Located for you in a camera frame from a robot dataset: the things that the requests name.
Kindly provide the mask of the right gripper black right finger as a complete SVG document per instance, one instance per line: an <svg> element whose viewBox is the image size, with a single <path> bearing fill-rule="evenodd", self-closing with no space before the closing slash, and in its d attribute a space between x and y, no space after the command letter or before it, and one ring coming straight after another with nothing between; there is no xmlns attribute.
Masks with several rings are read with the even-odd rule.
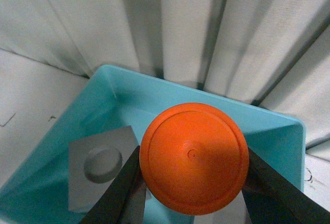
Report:
<svg viewBox="0 0 330 224"><path fill-rule="evenodd" d="M307 197L249 149L242 188L252 223L329 223L329 211Z"/></svg>

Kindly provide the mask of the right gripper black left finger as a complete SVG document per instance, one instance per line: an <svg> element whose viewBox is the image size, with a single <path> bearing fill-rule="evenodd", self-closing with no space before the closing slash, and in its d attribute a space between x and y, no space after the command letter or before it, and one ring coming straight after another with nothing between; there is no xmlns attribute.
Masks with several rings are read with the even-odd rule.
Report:
<svg viewBox="0 0 330 224"><path fill-rule="evenodd" d="M82 223L143 223L146 184L139 155L140 146L137 146Z"/></svg>

